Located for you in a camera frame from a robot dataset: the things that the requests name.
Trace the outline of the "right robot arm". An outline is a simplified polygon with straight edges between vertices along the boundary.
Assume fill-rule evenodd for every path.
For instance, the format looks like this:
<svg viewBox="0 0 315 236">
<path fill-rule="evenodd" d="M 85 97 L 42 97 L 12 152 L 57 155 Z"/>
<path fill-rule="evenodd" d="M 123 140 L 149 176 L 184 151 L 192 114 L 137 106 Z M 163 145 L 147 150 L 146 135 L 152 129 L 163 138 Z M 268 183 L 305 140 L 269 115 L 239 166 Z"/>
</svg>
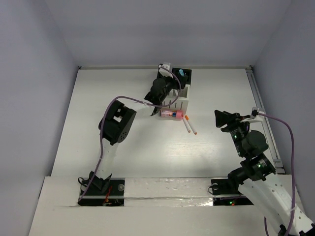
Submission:
<svg viewBox="0 0 315 236">
<path fill-rule="evenodd" d="M 236 151 L 244 160 L 227 176 L 230 192 L 244 195 L 264 215 L 279 236 L 313 236 L 314 222 L 296 204 L 295 184 L 289 194 L 274 165 L 265 156 L 269 148 L 265 136 L 251 130 L 253 122 L 263 122 L 267 114 L 253 108 L 250 115 L 215 110 L 216 127 L 229 133 Z"/>
</svg>

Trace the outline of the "orange white pen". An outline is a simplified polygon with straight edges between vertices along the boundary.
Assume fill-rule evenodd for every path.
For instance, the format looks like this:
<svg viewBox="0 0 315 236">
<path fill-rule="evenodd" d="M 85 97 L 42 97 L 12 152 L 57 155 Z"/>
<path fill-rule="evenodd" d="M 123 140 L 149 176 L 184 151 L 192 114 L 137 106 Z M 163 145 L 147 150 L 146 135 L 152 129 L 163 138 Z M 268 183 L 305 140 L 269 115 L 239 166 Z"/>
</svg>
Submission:
<svg viewBox="0 0 315 236">
<path fill-rule="evenodd" d="M 189 117 L 188 117 L 187 115 L 185 115 L 185 119 L 186 119 L 188 125 L 190 126 L 190 128 L 191 128 L 193 134 L 194 134 L 194 135 L 197 135 L 197 131 L 196 131 L 196 129 L 194 128 L 192 122 L 190 121 L 190 119 L 189 119 Z"/>
</svg>

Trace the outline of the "pink capped tube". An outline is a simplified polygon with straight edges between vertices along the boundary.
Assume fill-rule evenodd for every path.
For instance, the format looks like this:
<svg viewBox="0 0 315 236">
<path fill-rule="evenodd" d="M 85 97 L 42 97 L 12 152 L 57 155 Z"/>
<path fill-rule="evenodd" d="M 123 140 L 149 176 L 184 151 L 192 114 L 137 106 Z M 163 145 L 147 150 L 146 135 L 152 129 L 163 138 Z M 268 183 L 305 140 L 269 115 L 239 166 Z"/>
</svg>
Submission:
<svg viewBox="0 0 315 236">
<path fill-rule="evenodd" d="M 166 119 L 181 120 L 184 113 L 181 110 L 160 110 L 159 116 Z"/>
</svg>

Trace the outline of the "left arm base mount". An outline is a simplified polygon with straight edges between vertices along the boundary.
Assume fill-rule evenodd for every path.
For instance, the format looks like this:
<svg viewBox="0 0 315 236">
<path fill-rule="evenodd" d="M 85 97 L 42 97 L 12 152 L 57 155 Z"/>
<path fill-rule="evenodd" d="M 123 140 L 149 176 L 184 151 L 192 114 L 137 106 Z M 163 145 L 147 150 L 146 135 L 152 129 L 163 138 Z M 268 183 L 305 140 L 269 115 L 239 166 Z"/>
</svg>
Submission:
<svg viewBox="0 0 315 236">
<path fill-rule="evenodd" d="M 78 205 L 85 207 L 123 207 L 124 206 L 124 178 L 112 178 L 105 193 L 101 193 L 93 185 L 89 187 L 86 194 Z"/>
</svg>

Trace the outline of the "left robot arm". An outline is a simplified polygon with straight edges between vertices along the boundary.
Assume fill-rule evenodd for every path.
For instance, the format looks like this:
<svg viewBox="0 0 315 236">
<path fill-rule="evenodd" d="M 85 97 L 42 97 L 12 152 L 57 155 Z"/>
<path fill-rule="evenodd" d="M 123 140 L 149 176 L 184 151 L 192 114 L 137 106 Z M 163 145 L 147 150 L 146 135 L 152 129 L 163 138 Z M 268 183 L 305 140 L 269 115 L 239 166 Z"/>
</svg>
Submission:
<svg viewBox="0 0 315 236">
<path fill-rule="evenodd" d="M 153 117 L 177 103 L 186 84 L 190 84 L 190 78 L 183 70 L 158 72 L 144 101 L 121 95 L 110 102 L 98 125 L 100 157 L 85 184 L 87 192 L 95 195 L 109 192 L 112 164 L 118 145 L 128 136 L 134 120 Z"/>
</svg>

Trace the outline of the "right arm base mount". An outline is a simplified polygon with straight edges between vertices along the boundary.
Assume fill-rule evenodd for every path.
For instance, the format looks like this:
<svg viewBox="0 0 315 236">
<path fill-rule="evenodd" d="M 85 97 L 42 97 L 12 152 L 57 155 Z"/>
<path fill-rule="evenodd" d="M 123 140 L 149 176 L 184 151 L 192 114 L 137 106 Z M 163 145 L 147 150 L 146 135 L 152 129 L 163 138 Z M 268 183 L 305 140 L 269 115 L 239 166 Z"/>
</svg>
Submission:
<svg viewBox="0 0 315 236">
<path fill-rule="evenodd" d="M 213 206 L 250 206 L 253 203 L 236 188 L 228 177 L 215 177 L 211 179 L 208 193 L 213 197 Z"/>
</svg>

